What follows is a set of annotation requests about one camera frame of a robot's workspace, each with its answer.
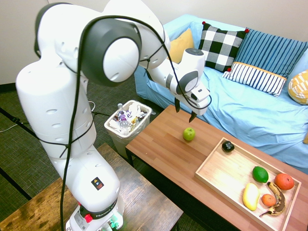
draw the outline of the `overripe banana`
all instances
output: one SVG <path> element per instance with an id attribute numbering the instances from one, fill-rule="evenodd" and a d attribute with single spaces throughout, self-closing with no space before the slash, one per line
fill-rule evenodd
<path id="1" fill-rule="evenodd" d="M 269 214 L 272 216 L 278 216 L 281 214 L 285 209 L 285 197 L 283 193 L 281 192 L 280 188 L 272 182 L 267 183 L 269 189 L 272 190 L 272 192 L 275 194 L 276 197 L 276 204 L 271 206 L 266 213 L 263 213 L 260 215 L 262 217 L 265 214 Z"/>

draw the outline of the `robot logo label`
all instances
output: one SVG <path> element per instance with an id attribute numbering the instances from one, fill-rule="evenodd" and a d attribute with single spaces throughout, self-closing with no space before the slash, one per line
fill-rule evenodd
<path id="1" fill-rule="evenodd" d="M 94 185 L 94 187 L 97 190 L 101 189 L 104 186 L 104 184 L 101 182 L 101 180 L 98 177 L 92 180 L 91 183 Z"/>

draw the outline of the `white wall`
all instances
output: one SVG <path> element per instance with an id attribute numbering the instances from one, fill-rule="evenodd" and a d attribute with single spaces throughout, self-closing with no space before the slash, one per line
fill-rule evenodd
<path id="1" fill-rule="evenodd" d="M 18 72 L 37 60 L 34 24 L 48 0 L 1 0 L 0 84 L 14 83 Z M 103 11 L 108 0 L 66 2 Z M 184 13 L 278 36 L 308 41 L 307 0 L 143 0 L 165 24 Z"/>

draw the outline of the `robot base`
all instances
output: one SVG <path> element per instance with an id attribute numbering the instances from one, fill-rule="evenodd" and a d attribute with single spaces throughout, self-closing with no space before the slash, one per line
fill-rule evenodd
<path id="1" fill-rule="evenodd" d="M 69 221 L 66 223 L 66 231 L 114 231 L 123 226 L 124 201 L 119 195 L 113 210 L 101 219 L 87 223 L 80 215 L 78 206 Z"/>

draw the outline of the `yellow mango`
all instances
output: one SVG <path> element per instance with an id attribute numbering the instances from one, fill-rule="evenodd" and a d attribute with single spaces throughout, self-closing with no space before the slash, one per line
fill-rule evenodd
<path id="1" fill-rule="evenodd" d="M 258 187 L 253 183 L 248 183 L 243 193 L 243 203 L 251 211 L 257 209 L 260 192 Z"/>

